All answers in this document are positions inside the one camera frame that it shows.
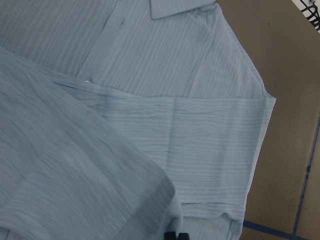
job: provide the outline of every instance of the clothing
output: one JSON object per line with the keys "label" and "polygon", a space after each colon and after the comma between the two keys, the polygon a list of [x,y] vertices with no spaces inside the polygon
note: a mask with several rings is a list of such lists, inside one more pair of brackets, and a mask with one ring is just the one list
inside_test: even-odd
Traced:
{"label": "clothing", "polygon": [[[36,44],[23,45],[28,35],[15,31],[19,22],[46,18],[0,14],[7,18],[0,21],[4,26],[0,44],[42,65],[8,56],[12,64],[28,66],[98,113],[165,170],[181,202],[184,231],[201,224],[208,226],[202,231],[206,237],[238,239],[275,99],[266,92],[217,4],[105,2],[94,2],[90,9],[83,9],[83,2],[75,4],[74,11],[81,14],[64,19],[79,21],[74,28],[49,17],[47,22],[60,26],[57,30],[69,42],[47,37],[52,30],[43,27],[46,21],[38,21],[29,26],[36,33]],[[55,17],[66,17],[71,3],[66,8],[50,7],[56,9]],[[27,3],[6,4],[22,11]],[[108,14],[103,16],[97,8],[108,8]],[[41,2],[37,9],[49,12],[50,8]],[[83,20],[86,11],[97,15]],[[94,26],[93,22],[99,27],[85,27]],[[69,43],[75,53],[71,48],[63,51]]]}

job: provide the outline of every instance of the cardboard surface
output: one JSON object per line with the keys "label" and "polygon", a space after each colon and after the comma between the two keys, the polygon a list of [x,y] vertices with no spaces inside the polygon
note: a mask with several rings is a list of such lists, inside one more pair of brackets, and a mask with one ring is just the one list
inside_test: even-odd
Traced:
{"label": "cardboard surface", "polygon": [[290,0],[217,2],[277,98],[245,219],[291,234],[320,112],[320,35]]}
{"label": "cardboard surface", "polygon": [[320,239],[320,134],[312,159],[297,234],[308,240]]}
{"label": "cardboard surface", "polygon": [[249,228],[243,228],[240,240],[284,240],[284,238],[255,231]]}

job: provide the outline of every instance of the shirt collar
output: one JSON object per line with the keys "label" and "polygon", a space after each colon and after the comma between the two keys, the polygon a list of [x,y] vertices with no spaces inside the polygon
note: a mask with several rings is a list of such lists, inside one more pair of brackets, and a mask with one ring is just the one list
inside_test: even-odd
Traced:
{"label": "shirt collar", "polygon": [[152,19],[160,19],[182,13],[205,5],[213,4],[215,0],[150,0]]}

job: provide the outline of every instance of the dark blue line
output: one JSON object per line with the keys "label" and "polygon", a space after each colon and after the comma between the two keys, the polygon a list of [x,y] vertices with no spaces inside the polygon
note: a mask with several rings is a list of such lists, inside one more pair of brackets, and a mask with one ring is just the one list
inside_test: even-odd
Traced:
{"label": "dark blue line", "polygon": [[252,230],[256,230],[256,231],[263,232],[266,234],[274,235],[274,236],[284,238],[284,239],[307,240],[305,238],[302,238],[299,236],[292,236],[291,234],[289,234],[287,232],[279,231],[279,230],[276,230],[276,229],[273,229],[273,228],[270,228],[267,226],[263,226],[263,225],[260,225],[260,224],[257,224],[257,223],[251,222],[251,221],[247,221],[247,220],[243,221],[243,226],[248,229],[252,229]]}
{"label": "dark blue line", "polygon": [[303,207],[303,203],[304,203],[305,193],[306,193],[308,179],[309,179],[309,173],[310,173],[310,170],[311,170],[311,164],[312,164],[312,160],[314,158],[316,143],[317,143],[317,139],[318,139],[318,135],[319,135],[319,128],[320,128],[320,115],[318,117],[317,126],[315,128],[315,133],[314,133],[314,137],[313,137],[313,142],[312,142],[311,153],[310,153],[310,156],[309,156],[308,165],[307,165],[306,170],[305,170],[305,177],[304,177],[304,181],[303,181],[303,187],[302,187],[300,200],[299,200],[299,205],[298,205],[298,209],[296,211],[294,226],[293,226],[293,230],[292,230],[292,237],[291,237],[292,240],[296,239],[295,236],[297,234],[297,228],[298,228],[298,224],[299,224],[299,219],[300,219],[300,215],[301,215],[301,211],[302,211],[302,207]]}

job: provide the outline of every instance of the floor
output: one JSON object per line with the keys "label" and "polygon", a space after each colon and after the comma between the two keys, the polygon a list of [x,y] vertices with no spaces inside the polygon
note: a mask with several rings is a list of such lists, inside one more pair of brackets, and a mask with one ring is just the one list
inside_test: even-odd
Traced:
{"label": "floor", "polygon": [[320,239],[320,35],[291,0],[217,0],[277,98],[240,240]]}

